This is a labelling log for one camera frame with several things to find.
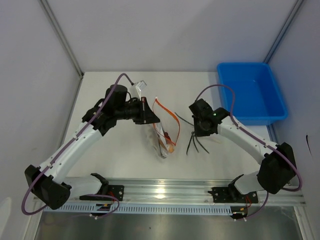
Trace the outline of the toy meat slice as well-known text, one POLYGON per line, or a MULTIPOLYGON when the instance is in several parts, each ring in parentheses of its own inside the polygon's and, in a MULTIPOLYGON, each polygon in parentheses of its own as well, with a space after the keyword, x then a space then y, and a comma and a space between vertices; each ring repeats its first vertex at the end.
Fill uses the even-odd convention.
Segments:
POLYGON ((171 140, 168 132, 164 131, 163 129, 160 131, 159 143, 162 149, 167 153, 172 154, 175 151, 175 143, 171 140))

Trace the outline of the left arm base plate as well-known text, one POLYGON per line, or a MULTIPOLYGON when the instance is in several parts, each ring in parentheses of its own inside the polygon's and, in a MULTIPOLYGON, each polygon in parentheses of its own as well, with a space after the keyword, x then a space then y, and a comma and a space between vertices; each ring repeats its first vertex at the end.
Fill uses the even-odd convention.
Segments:
POLYGON ((108 188, 103 188, 99 190, 97 195, 103 196, 89 196, 89 195, 82 195, 79 197, 82 201, 113 201, 112 198, 106 196, 112 196, 118 199, 120 202, 123 200, 125 193, 125 186, 124 185, 109 185, 108 188))

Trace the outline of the toy green onion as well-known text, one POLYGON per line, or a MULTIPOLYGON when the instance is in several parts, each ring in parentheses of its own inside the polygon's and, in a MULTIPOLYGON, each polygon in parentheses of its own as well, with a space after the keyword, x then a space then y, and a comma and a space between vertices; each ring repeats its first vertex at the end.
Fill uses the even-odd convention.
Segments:
MULTIPOLYGON (((190 126, 194 126, 191 122, 187 121, 186 119, 184 119, 183 117, 181 117, 177 112, 174 112, 174 114, 180 119, 182 120, 183 122, 187 123, 188 125, 190 126)), ((197 153, 199 153, 199 149, 197 147, 197 144, 198 143, 200 145, 200 147, 207 153, 209 154, 210 152, 203 146, 202 143, 200 143, 200 141, 198 140, 198 137, 195 135, 195 132, 192 131, 191 134, 190 134, 190 139, 188 141, 188 145, 187 145, 187 148, 186 148, 186 155, 189 154, 189 150, 190 150, 190 147, 191 147, 191 143, 193 144, 195 150, 197 153)))

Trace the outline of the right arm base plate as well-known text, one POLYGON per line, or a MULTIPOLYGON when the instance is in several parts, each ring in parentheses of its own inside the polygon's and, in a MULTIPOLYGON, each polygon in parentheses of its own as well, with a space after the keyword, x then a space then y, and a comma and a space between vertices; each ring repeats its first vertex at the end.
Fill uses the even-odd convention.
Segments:
POLYGON ((257 204, 259 202, 258 194, 256 191, 241 194, 234 187, 212 187, 208 192, 213 198, 214 203, 230 203, 230 204, 257 204))

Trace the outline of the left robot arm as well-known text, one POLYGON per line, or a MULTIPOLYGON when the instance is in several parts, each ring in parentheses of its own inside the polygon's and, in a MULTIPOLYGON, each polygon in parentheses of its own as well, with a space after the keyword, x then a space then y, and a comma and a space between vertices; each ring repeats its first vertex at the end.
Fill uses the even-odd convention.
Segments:
POLYGON ((105 97, 85 113, 67 143, 40 166, 26 168, 24 174, 30 191, 52 210, 59 209, 70 198, 105 200, 110 191, 106 178, 98 173, 75 178, 67 178, 67 175, 82 155, 116 126, 117 121, 132 120, 136 125, 160 122, 146 97, 142 96, 145 87, 144 81, 133 84, 131 88, 111 85, 105 97))

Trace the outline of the toy fish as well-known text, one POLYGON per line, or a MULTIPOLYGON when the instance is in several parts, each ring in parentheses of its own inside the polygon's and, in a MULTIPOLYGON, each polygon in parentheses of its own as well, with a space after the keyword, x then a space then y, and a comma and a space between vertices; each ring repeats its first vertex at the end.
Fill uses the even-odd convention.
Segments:
POLYGON ((156 134, 155 130, 151 128, 150 126, 146 129, 146 138, 148 141, 148 144, 152 147, 154 152, 162 159, 165 159, 165 155, 162 152, 162 147, 159 143, 158 135, 156 134))

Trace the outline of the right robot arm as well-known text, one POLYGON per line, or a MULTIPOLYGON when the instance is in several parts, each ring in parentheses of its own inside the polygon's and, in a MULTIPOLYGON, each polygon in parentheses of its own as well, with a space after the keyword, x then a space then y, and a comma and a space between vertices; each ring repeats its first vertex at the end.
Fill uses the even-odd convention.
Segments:
POLYGON ((232 201, 239 202, 246 194, 262 190, 275 195, 297 176, 294 151, 288 143, 260 139, 229 111, 222 107, 213 110, 202 98, 191 104, 189 109, 196 137, 221 135, 246 151, 260 166, 258 171, 242 174, 229 184, 228 196, 232 201))

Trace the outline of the clear zip top bag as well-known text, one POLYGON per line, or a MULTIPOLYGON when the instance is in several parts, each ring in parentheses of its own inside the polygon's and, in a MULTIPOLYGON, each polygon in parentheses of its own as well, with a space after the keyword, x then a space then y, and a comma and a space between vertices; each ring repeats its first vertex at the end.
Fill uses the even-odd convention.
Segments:
MULTIPOLYGON (((159 98, 157 96, 154 98, 154 101, 151 106, 151 110, 158 116, 158 118, 160 119, 160 122, 147 124, 143 128, 144 134, 146 137, 146 142, 148 143, 147 135, 146 135, 147 127, 151 127, 154 129, 155 133, 158 136, 158 140, 160 140, 161 130, 163 129, 164 131, 168 132, 169 137, 175 143, 175 150, 176 150, 178 140, 180 137, 180 132, 181 132, 180 120, 178 119, 178 117, 175 115, 175 113, 173 111, 171 111, 168 107, 166 107, 165 105, 163 105, 159 101, 159 98)), ((174 152, 167 153, 164 149, 162 149, 162 152, 165 155, 165 158, 161 158, 155 152, 154 153, 160 159, 167 159, 174 153, 174 152)))

